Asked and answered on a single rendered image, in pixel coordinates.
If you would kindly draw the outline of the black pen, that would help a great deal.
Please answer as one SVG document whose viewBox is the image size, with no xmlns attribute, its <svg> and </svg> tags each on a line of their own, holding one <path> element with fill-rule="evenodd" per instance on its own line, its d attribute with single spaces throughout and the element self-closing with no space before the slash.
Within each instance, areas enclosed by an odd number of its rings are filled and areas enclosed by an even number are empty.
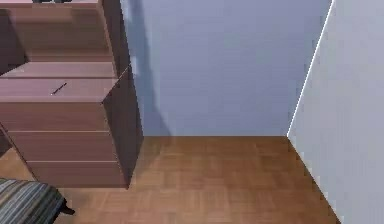
<svg viewBox="0 0 384 224">
<path fill-rule="evenodd" d="M 53 92 L 50 93 L 50 95 L 57 94 L 62 88 L 64 88 L 67 85 L 67 82 L 64 82 L 62 85 L 60 85 L 58 88 L 56 88 Z"/>
</svg>

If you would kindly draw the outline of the brown wooden desk with drawers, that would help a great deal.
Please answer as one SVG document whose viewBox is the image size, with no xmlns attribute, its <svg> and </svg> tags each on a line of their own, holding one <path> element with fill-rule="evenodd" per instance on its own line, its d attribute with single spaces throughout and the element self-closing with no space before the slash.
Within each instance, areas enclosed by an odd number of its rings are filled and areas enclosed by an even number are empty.
<svg viewBox="0 0 384 224">
<path fill-rule="evenodd" d="M 0 0 L 0 131 L 40 182 L 129 186 L 142 129 L 120 0 Z"/>
</svg>

